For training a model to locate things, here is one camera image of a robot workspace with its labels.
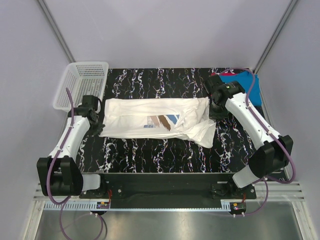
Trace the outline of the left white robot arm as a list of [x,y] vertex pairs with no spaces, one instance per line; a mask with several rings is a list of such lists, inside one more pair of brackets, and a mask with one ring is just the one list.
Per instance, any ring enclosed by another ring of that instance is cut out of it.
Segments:
[[43,195],[79,196],[101,187],[99,174],[83,174],[76,164],[83,138],[99,135],[105,126],[98,115],[101,105],[98,97],[84,95],[81,104],[68,112],[66,128],[56,147],[36,164]]

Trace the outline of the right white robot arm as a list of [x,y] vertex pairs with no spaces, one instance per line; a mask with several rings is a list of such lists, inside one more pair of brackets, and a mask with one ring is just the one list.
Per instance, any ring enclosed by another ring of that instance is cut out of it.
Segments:
[[248,164],[232,177],[237,188],[256,183],[291,162],[293,139],[282,136],[261,116],[237,81],[224,83],[215,74],[204,81],[204,87],[210,98],[209,118],[219,121],[232,114],[256,149]]

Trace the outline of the white printed t shirt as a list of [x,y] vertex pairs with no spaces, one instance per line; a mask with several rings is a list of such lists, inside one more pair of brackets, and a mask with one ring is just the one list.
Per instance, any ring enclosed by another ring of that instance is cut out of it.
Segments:
[[209,99],[107,99],[100,137],[172,139],[212,148],[216,122],[209,118]]

